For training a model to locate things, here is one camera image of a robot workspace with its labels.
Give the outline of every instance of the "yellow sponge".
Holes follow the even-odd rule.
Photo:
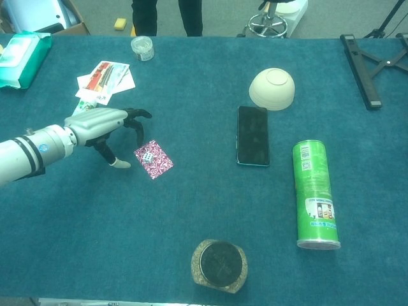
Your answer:
[[[126,27],[126,18],[118,18],[115,22],[115,30],[123,31]]]

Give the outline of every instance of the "blue logo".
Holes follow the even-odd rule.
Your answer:
[[[48,151],[48,145],[42,144],[38,147],[38,150],[40,150],[41,152],[46,152]]]

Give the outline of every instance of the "black lid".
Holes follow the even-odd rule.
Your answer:
[[[211,285],[229,286],[241,275],[242,257],[233,244],[214,242],[201,253],[200,268]]]

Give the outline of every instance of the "green can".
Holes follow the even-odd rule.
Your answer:
[[[298,246],[306,249],[340,248],[332,202],[326,148],[319,140],[293,147]]]

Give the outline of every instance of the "cardboard box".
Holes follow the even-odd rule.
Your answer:
[[[80,23],[77,25],[74,25],[73,27],[70,27],[68,29],[59,31],[57,33],[54,33],[56,35],[90,35],[89,30],[87,26],[85,25],[84,19],[82,18],[80,12],[76,8],[76,6],[72,3],[71,0],[62,0],[62,2],[65,4],[65,6],[70,9],[75,16],[78,17]],[[1,15],[0,11],[0,20],[3,22],[0,23],[1,29],[6,32],[6,33],[14,33],[11,25],[9,25],[8,21]]]

